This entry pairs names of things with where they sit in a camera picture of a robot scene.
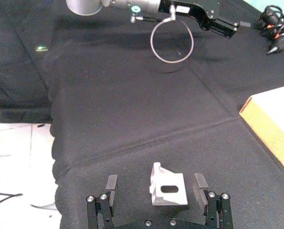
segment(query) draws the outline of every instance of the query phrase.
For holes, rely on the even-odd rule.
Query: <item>screw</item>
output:
[[[213,192],[209,192],[209,197],[214,198],[216,195]]]
[[[87,202],[93,202],[94,196],[88,196],[87,197]]]
[[[171,219],[170,220],[170,225],[171,226],[175,226],[177,224],[177,221],[176,220],[174,220],[174,219]]]
[[[100,198],[101,198],[101,200],[104,200],[104,199],[107,198],[107,195],[106,194],[102,194]]]
[[[229,195],[226,194],[226,193],[222,193],[222,198],[223,198],[223,199],[228,199],[228,198],[229,198]]]
[[[152,222],[148,219],[145,221],[145,226],[149,227],[152,224]]]

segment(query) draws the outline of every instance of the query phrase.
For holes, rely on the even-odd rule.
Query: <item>white floor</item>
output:
[[[0,229],[58,229],[58,211],[31,207],[54,202],[54,138],[50,125],[0,124],[0,192],[22,193],[0,204]]]

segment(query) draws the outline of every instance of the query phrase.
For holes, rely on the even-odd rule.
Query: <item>white cable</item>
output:
[[[155,56],[156,56],[159,60],[161,60],[161,61],[163,61],[163,62],[166,62],[166,63],[180,63],[180,62],[185,61],[186,59],[188,59],[189,56],[192,54],[193,49],[194,49],[194,37],[193,37],[193,35],[192,35],[192,32],[191,32],[190,28],[188,27],[188,25],[187,25],[185,22],[181,21],[181,22],[185,25],[186,29],[188,30],[189,35],[190,35],[190,38],[191,38],[191,41],[192,41],[191,49],[190,49],[189,53],[188,53],[185,57],[183,57],[182,59],[177,60],[177,61],[168,61],[168,60],[166,60],[166,59],[163,59],[161,56],[159,56],[158,53],[156,52],[154,46],[153,46],[153,37],[154,37],[154,34],[155,34],[156,30],[158,29],[158,27],[161,26],[161,25],[163,25],[164,23],[168,23],[168,22],[170,22],[170,21],[171,21],[171,18],[166,18],[166,19],[164,19],[163,21],[159,22],[159,23],[155,26],[155,28],[152,30],[152,34],[151,34],[151,48],[152,48],[153,54],[155,54]]]

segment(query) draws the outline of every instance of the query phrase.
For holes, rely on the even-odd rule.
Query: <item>black tablecloth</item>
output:
[[[241,1],[222,5],[235,21],[259,16]],[[149,44],[154,24],[130,24],[129,12],[56,22],[44,66],[62,229],[87,228],[85,198],[102,193],[111,174],[119,175],[116,224],[156,216],[204,223],[194,173],[231,195],[234,228],[284,229],[284,170],[238,115],[250,95],[284,86],[284,52],[265,55],[270,42],[254,29],[228,40],[183,20],[195,49],[181,64],[159,61]],[[165,58],[182,57],[190,45],[180,23],[155,39]],[[151,205],[153,162],[184,174],[188,208]]]

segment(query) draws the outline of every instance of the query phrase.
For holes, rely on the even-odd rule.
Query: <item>silver metal cylinder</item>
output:
[[[68,8],[81,16],[98,13],[102,8],[101,0],[66,0]]]
[[[139,6],[141,12],[144,13],[157,13],[160,5],[160,0],[110,0],[109,4],[104,4],[104,6],[131,9],[132,6]]]

